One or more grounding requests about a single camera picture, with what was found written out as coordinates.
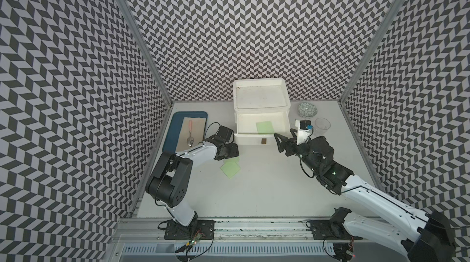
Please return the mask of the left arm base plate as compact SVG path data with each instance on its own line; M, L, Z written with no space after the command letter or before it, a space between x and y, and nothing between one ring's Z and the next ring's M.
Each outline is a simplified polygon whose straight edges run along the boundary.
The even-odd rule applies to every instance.
M165 232L165 240L189 241L196 235L201 235L200 240L212 240L214 238L214 220L196 220L188 227L184 227L173 220L168 220L166 227L161 227L161 225L158 226L158 229Z

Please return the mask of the white top drawer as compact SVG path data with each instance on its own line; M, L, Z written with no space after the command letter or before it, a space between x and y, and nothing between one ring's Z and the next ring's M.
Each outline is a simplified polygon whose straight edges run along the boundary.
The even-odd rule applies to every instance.
M288 112L237 114L236 123L237 145L276 145L274 134L290 134Z

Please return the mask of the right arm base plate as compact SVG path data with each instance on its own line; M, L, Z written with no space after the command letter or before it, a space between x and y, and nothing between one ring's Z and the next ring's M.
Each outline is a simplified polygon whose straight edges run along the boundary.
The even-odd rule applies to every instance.
M342 224L332 223L330 220L308 220L305 225L312 232L315 241L324 239L362 240L361 237L351 236Z

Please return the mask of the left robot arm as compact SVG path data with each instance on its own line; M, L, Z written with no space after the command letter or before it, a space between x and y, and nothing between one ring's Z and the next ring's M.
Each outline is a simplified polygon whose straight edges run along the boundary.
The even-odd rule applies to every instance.
M209 161L239 156L232 129L220 126L217 132L198 145L178 153L163 152L147 180L145 192L155 204L162 205L181 227L197 223L197 213L184 200L192 169Z

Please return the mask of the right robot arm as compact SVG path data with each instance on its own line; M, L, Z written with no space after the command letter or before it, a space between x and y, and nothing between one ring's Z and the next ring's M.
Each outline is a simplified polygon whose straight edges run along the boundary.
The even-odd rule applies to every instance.
M444 214L428 214L398 201L337 163L334 149L324 136L300 142L300 134L292 132L291 138L275 134L278 151L299 158L331 193L355 201L382 219L362 217L348 208L337 209L335 216L350 236L392 249L411 262L449 262L454 258L455 231Z

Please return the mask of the white drawer cabinet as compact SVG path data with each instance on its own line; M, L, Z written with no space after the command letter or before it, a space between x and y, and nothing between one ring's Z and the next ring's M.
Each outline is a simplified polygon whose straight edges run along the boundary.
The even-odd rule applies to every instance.
M284 79L243 79L233 83L237 114L265 114L289 111L290 98Z

